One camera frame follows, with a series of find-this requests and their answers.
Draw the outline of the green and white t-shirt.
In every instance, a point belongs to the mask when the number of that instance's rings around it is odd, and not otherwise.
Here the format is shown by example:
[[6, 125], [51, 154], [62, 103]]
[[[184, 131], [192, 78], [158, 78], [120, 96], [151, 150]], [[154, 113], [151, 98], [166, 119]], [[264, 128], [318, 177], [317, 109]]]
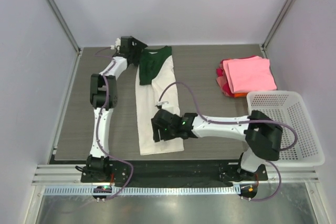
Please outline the green and white t-shirt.
[[173, 113], [180, 115], [176, 86], [165, 88], [176, 81], [172, 48], [145, 49], [140, 58], [135, 80], [135, 100], [140, 155], [164, 154], [184, 150], [183, 140], [174, 138], [154, 142], [151, 119], [157, 112], [158, 101], [167, 101]]

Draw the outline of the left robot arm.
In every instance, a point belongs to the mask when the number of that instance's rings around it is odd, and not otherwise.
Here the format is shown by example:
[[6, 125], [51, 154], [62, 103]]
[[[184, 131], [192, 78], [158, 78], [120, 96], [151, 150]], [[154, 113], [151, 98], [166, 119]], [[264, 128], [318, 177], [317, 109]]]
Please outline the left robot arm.
[[90, 77], [90, 104], [95, 121], [86, 164], [77, 168], [83, 183], [106, 182], [112, 176], [109, 131], [111, 117], [118, 104], [117, 79], [129, 65], [139, 65], [141, 53], [146, 47], [147, 44], [132, 36], [117, 38], [115, 44], [109, 47], [114, 54], [108, 66]]

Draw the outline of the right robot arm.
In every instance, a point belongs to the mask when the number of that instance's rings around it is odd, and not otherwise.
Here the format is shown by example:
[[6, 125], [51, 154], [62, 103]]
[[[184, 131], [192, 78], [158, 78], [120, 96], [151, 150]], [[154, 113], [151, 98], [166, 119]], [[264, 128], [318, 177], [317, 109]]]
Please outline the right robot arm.
[[236, 168], [221, 172], [223, 180], [252, 180], [265, 161], [278, 161], [280, 157], [283, 128], [260, 111], [252, 111], [251, 115], [238, 118], [216, 118], [197, 113], [178, 116], [159, 109], [151, 124], [155, 142], [204, 137], [245, 142], [248, 149], [241, 154]]

